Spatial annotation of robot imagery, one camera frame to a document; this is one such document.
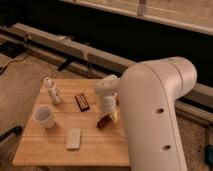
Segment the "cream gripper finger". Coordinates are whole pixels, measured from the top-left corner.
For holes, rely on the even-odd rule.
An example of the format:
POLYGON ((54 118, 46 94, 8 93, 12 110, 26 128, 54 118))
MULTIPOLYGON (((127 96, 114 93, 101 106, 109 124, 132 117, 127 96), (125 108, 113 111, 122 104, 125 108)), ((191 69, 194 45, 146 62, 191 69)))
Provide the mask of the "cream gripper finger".
POLYGON ((111 114, 111 119, 113 121, 114 125, 117 125, 119 122, 119 112, 118 109, 116 108, 115 111, 111 114))

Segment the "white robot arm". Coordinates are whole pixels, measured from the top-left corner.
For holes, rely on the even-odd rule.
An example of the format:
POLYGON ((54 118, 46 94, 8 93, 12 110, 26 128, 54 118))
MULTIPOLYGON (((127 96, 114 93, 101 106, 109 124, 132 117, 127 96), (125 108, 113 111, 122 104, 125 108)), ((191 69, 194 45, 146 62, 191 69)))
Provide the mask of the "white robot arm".
POLYGON ((183 57, 139 62, 97 81, 103 114, 120 108, 131 171, 187 171, 175 101, 196 81, 195 66, 183 57))

